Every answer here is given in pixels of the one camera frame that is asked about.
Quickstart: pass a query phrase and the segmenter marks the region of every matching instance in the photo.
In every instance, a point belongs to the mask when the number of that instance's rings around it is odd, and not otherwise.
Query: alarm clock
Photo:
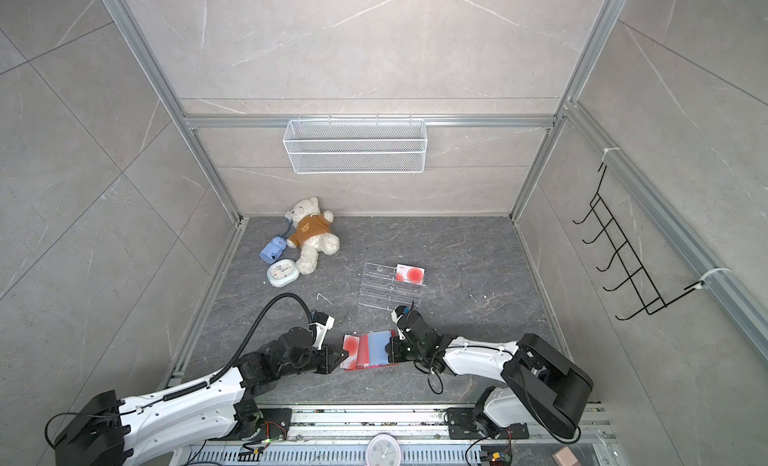
[[[389,434],[379,434],[368,443],[366,466],[400,466],[402,451]]]
[[[266,278],[274,287],[282,288],[299,278],[299,270],[292,259],[281,259],[266,269]]]

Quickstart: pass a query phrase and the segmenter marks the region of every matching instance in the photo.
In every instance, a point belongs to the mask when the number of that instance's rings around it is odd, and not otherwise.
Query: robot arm
[[[115,391],[95,396],[53,441],[56,464],[132,466],[205,439],[252,438],[263,422],[255,396],[285,376],[330,374],[347,355],[322,345],[333,317],[315,311],[310,320],[313,332],[294,327],[223,375],[121,400]]]
[[[439,335],[413,306],[399,306],[392,320],[398,330],[388,347],[393,362],[415,361],[431,374],[447,370],[508,385],[487,389],[475,405],[475,424],[485,434],[535,419],[556,436],[576,435],[594,383],[540,337],[488,343]]]

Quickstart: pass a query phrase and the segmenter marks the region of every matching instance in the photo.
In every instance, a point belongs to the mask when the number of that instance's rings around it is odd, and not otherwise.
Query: red and white card
[[[408,284],[424,284],[424,269],[398,264],[395,270],[395,280]]]

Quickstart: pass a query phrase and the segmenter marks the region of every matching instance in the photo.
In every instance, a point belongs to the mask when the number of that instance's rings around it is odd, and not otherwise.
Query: black wire rack
[[[651,279],[650,275],[648,274],[648,270],[645,269],[645,265],[640,260],[640,257],[638,256],[638,253],[635,252],[635,249],[632,246],[632,243],[629,241],[629,238],[624,233],[624,230],[621,228],[621,225],[616,220],[616,217],[614,216],[614,213],[610,211],[610,208],[608,207],[608,204],[606,204],[606,202],[603,200],[603,197],[600,195],[600,186],[603,184],[603,178],[605,178],[605,170],[606,170],[605,163],[601,163],[600,164],[600,168],[598,169],[598,173],[602,172],[602,174],[600,175],[600,183],[598,183],[598,190],[594,192],[594,196],[592,196],[592,199],[589,202],[589,205],[590,205],[589,212],[587,213],[587,215],[581,221],[573,221],[573,223],[574,224],[582,224],[582,223],[584,223],[584,221],[586,221],[589,218],[590,215],[594,215],[594,217],[600,223],[600,226],[602,227],[602,229],[600,230],[598,235],[596,235],[594,237],[594,239],[592,239],[591,241],[585,241],[583,239],[581,241],[583,243],[585,243],[585,244],[592,244],[593,242],[597,241],[598,238],[603,233],[605,233],[605,236],[608,238],[608,240],[610,242],[610,246],[614,250],[614,253],[610,257],[608,265],[605,266],[604,269],[601,269],[601,268],[596,268],[596,269],[598,269],[598,271],[600,271],[600,272],[606,272],[611,267],[611,265],[613,265],[614,260],[616,258],[618,258],[619,262],[621,264],[621,267],[624,269],[624,272],[627,274],[627,279],[624,279],[615,288],[608,289],[608,288],[605,288],[603,286],[603,289],[605,291],[608,291],[608,292],[616,291],[621,286],[623,286],[624,284],[629,282],[632,285],[632,288],[634,289],[635,293],[637,293],[638,298],[640,299],[640,302],[643,304],[643,307],[641,307],[640,309],[638,309],[636,312],[632,313],[628,317],[618,317],[618,316],[616,316],[616,318],[619,321],[627,321],[628,319],[631,319],[632,317],[635,317],[635,316],[639,315],[642,311],[645,311],[648,315],[654,315],[658,311],[661,311],[662,309],[664,309],[665,307],[669,306],[670,304],[672,304],[673,302],[677,301],[678,299],[684,298],[685,296],[689,295],[691,292],[696,291],[696,289],[697,289],[696,286],[704,284],[704,281],[699,280],[699,281],[696,281],[695,283],[693,283],[691,285],[686,286],[684,288],[683,294],[677,296],[677,298],[672,299],[671,301],[666,301],[664,298],[661,297],[661,293],[659,293],[659,289],[656,287],[656,284],[654,283],[654,280]],[[608,221],[604,222],[600,218],[600,215],[597,213],[597,211],[595,211],[595,208],[598,206],[598,204],[602,204],[602,206],[605,207],[605,210],[608,211],[608,215],[610,216]],[[611,223],[615,224],[617,229],[621,233],[622,241],[614,241],[614,239],[610,237],[610,234],[608,233],[608,227],[610,226]],[[625,249],[625,248],[629,248],[629,250],[634,255],[635,259],[637,260],[638,264],[640,265],[640,267],[637,268],[633,272],[629,272],[629,269],[627,267],[627,263],[621,258],[621,254],[619,254],[619,252],[622,249]],[[646,303],[645,299],[643,299],[643,296],[640,294],[640,290],[638,290],[638,285],[635,284],[635,280],[636,280],[635,278],[637,277],[638,274],[644,274],[645,277],[648,278],[648,282],[650,283],[650,285],[653,286],[653,288],[654,288],[655,297],[650,298],[650,301],[648,301],[648,303]],[[652,305],[657,304],[658,302],[661,303],[661,306],[658,306],[655,309],[651,310],[650,307]]]

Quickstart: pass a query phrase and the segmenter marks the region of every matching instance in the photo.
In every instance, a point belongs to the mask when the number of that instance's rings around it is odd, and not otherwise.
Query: brown sweater
[[[326,221],[325,216],[322,214],[308,215],[299,221],[299,225],[296,227],[296,233],[289,237],[288,240],[295,245],[301,246],[312,236],[331,232],[331,228],[328,227],[329,225],[330,222]]]

